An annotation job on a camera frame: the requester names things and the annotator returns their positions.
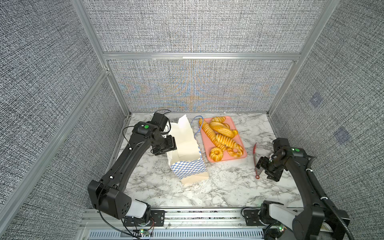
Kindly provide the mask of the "red silicone kitchen tongs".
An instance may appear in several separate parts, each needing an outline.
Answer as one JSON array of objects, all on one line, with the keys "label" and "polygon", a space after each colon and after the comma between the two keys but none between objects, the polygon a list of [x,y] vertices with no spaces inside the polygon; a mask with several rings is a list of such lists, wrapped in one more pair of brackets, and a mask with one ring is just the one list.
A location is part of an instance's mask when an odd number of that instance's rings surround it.
[{"label": "red silicone kitchen tongs", "polygon": [[259,168],[259,165],[258,165],[259,160],[257,158],[256,150],[257,150],[257,144],[255,144],[253,147],[253,160],[254,160],[254,164],[255,164],[256,179],[259,180],[260,174],[261,174],[261,169]]}]

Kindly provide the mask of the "checkered paper bread bag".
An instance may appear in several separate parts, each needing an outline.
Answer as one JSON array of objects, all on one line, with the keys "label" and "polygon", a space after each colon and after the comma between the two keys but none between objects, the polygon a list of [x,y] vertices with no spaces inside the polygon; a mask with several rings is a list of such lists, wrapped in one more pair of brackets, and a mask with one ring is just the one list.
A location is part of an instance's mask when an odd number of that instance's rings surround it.
[{"label": "checkered paper bread bag", "polygon": [[184,115],[176,123],[171,123],[170,135],[175,138],[176,150],[167,153],[172,172],[185,186],[209,179],[190,121]]}]

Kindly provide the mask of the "ring bread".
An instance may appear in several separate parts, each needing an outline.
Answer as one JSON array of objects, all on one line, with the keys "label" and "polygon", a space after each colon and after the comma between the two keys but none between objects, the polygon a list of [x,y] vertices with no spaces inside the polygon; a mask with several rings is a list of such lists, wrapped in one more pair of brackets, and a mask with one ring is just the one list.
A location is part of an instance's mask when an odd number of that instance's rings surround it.
[{"label": "ring bread", "polygon": [[224,152],[219,147],[214,147],[210,151],[210,159],[213,162],[220,162],[223,159],[223,156],[224,156]]},{"label": "ring bread", "polygon": [[227,147],[227,152],[233,158],[240,158],[244,154],[244,149],[241,145],[236,145],[233,148]]}]

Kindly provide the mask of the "ridged spiral bread roll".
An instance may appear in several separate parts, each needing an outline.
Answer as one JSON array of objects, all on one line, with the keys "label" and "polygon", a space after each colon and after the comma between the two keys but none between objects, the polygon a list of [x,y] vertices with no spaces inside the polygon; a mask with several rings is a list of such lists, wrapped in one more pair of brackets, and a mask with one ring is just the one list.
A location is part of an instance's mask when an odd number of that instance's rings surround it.
[{"label": "ridged spiral bread roll", "polygon": [[230,147],[230,148],[233,148],[237,145],[237,143],[233,139],[226,137],[224,135],[221,135],[221,134],[216,135],[216,140],[219,143],[225,145],[226,147]]}]

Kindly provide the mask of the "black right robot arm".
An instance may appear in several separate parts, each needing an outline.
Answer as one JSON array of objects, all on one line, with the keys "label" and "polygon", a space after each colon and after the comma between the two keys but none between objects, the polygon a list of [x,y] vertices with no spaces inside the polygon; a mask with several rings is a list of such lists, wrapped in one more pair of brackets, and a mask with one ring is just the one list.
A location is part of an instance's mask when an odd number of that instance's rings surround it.
[{"label": "black right robot arm", "polygon": [[291,173],[303,202],[303,211],[296,213],[283,204],[264,201],[259,212],[261,223],[272,225],[280,222],[293,232],[297,240],[317,240],[323,225],[332,232],[329,239],[342,240],[354,236],[349,229],[350,218],[346,211],[339,210],[327,196],[312,169],[313,156],[302,148],[294,148],[288,139],[273,140],[274,152],[270,157],[261,157],[257,170],[263,170],[269,180],[279,182],[283,171]]}]

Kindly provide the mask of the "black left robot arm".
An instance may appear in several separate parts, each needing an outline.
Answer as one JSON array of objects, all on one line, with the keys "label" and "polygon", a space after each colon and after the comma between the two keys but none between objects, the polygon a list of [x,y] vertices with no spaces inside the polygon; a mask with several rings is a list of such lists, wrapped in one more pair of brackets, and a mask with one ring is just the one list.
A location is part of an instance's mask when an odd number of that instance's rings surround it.
[{"label": "black left robot arm", "polygon": [[125,189],[135,167],[149,148],[153,148],[156,156],[177,149],[173,136],[164,137],[163,131],[169,125],[168,120],[161,120],[138,122],[134,126],[128,145],[117,161],[99,181],[92,180],[88,185],[95,209],[119,220],[126,216],[148,220],[150,206],[129,197]]}]

